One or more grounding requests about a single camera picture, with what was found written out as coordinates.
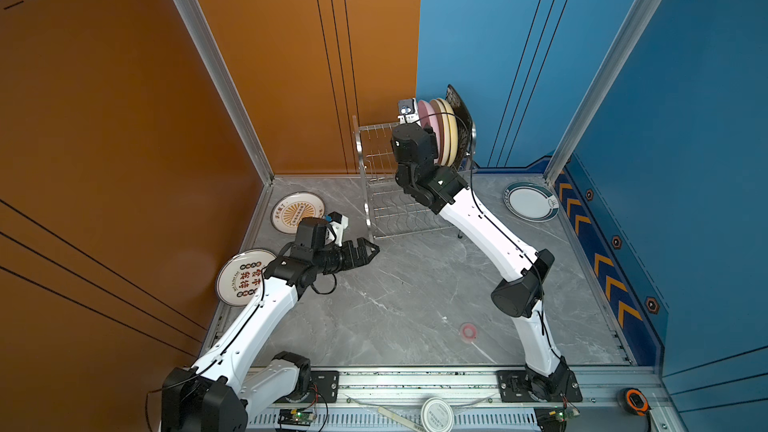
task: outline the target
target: aluminum frame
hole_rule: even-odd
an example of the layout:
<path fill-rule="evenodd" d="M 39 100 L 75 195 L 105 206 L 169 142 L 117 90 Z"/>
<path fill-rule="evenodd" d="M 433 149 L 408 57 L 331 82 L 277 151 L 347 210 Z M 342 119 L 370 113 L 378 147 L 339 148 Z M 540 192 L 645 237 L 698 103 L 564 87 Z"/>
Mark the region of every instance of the aluminum frame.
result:
<path fill-rule="evenodd" d="M 274 179 L 274 173 L 269 161 L 266 159 L 264 148 L 254 130 L 254 124 L 248 116 L 243 100 L 237 91 L 235 82 L 216 44 L 213 32 L 203 14 L 203 9 L 197 0 L 174 0 L 176 8 L 187 26 L 192 41 L 197 47 L 197 52 L 203 60 L 211 80 L 216 85 L 221 101 L 230 114 L 240 140 L 243 141 L 248 157 L 254 164 L 256 171 L 264 183 L 264 187 L 270 185 Z"/>
<path fill-rule="evenodd" d="M 645 27 L 648 26 L 650 18 L 660 3 L 661 0 L 634 0 L 632 3 L 619 32 L 610 44 L 608 53 L 600 64 L 600 69 L 592 79 L 571 123 L 568 124 L 568 128 L 560 139 L 558 148 L 554 150 L 552 160 L 544 170 L 544 180 L 550 186 L 557 180 L 560 171 L 576 149 L 576 145 L 589 127 L 594 114 L 603 103 L 603 99 L 627 62 L 634 46 L 637 45 L 640 36 L 645 32 Z"/>
<path fill-rule="evenodd" d="M 247 377 L 263 368 L 249 369 Z M 562 407 L 562 402 L 505 403 L 498 392 L 497 370 L 524 370 L 524 367 L 318 367 L 313 370 L 339 372 L 338 401 L 330 408 L 384 407 L 420 408 L 427 398 L 439 396 L 452 406 L 475 403 L 477 408 Z M 573 366 L 584 397 L 579 408 L 619 407 L 616 399 L 622 388 L 643 391 L 652 408 L 674 408 L 667 389 L 652 367 L 629 365 Z M 279 408 L 280 404 L 271 407 Z"/>

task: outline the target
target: tape measure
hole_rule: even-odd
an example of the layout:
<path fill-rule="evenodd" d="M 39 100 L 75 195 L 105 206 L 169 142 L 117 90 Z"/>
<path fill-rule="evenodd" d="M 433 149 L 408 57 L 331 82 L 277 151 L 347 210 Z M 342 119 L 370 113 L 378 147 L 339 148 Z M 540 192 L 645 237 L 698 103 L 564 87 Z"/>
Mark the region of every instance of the tape measure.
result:
<path fill-rule="evenodd" d="M 621 389 L 618 398 L 621 407 L 630 414 L 645 416 L 650 410 L 648 399 L 638 389 Z"/>

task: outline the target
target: robotic arm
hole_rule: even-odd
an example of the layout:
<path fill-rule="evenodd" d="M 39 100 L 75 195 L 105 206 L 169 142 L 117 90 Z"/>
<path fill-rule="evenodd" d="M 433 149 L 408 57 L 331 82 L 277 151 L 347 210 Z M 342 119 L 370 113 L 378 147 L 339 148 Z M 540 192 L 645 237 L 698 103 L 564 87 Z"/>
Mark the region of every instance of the robotic arm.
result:
<path fill-rule="evenodd" d="M 536 400 L 559 400 L 572 375 L 554 344 L 542 303 L 542 283 L 554 256 L 536 251 L 485 209 L 452 168 L 436 166 L 434 131 L 416 123 L 392 131 L 397 183 L 419 203 L 461 229 L 490 257 L 502 275 L 493 303 L 512 317 L 525 350 L 527 386 Z M 275 400 L 302 400 L 310 386 L 310 361 L 289 352 L 246 377 L 258 352 L 317 274 L 334 274 L 368 264 L 379 247 L 364 238 L 342 242 L 346 217 L 304 218 L 296 240 L 264 271 L 254 297 L 219 341 L 192 368 L 176 368 L 162 388 L 162 432 L 239 432 Z"/>
<path fill-rule="evenodd" d="M 248 417 L 287 396 L 302 400 L 310 386 L 310 360 L 281 352 L 261 372 L 246 377 L 283 316 L 312 287 L 318 274 L 335 274 L 368 264 L 379 247 L 364 238 L 342 242 L 347 217 L 304 218 L 296 240 L 266 266 L 255 296 L 224 335 L 189 369 L 176 368 L 162 390 L 163 432 L 237 432 Z"/>
<path fill-rule="evenodd" d="M 542 283 L 554 256 L 546 249 L 537 252 L 510 232 L 455 170 L 435 165 L 438 148 L 431 128 L 425 130 L 417 123 L 395 127 L 392 150 L 398 162 L 398 185 L 457 226 L 501 273 L 502 281 L 491 299 L 512 317 L 518 330 L 532 397 L 550 401 L 564 394 L 571 371 L 552 339 L 542 303 Z"/>

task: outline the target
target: blue wall panel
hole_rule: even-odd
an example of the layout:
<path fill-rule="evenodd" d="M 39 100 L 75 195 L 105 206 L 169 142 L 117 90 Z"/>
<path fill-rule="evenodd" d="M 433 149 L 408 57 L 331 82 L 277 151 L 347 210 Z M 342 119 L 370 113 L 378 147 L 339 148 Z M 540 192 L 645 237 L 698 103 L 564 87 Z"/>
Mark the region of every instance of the blue wall panel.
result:
<path fill-rule="evenodd" d="M 768 371 L 761 352 L 704 365 L 768 345 L 764 4 L 663 0 L 576 150 L 668 305 L 672 390 Z M 717 406 L 768 390 L 763 377 L 675 397 L 689 427 L 722 430 L 709 410 L 745 413 Z"/>
<path fill-rule="evenodd" d="M 524 167 L 557 146 L 633 0 L 567 1 L 422 0 L 417 97 L 454 85 L 480 166 Z"/>
<path fill-rule="evenodd" d="M 682 414 L 689 432 L 757 432 L 765 429 L 765 401 Z"/>

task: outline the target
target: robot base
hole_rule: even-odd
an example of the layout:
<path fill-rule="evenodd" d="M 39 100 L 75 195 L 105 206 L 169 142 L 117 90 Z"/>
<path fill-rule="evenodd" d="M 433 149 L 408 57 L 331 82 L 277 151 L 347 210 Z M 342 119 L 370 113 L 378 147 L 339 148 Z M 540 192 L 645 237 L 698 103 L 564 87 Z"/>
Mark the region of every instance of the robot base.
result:
<path fill-rule="evenodd" d="M 559 402 L 562 401 L 562 394 L 565 394 L 568 402 L 581 402 L 583 398 L 575 374 L 567 366 L 562 370 L 558 367 L 558 370 L 552 374 L 552 379 L 556 378 L 559 371 L 562 372 L 559 380 L 550 381 L 536 377 L 539 374 L 528 368 L 497 370 L 496 380 L 502 402 Z"/>

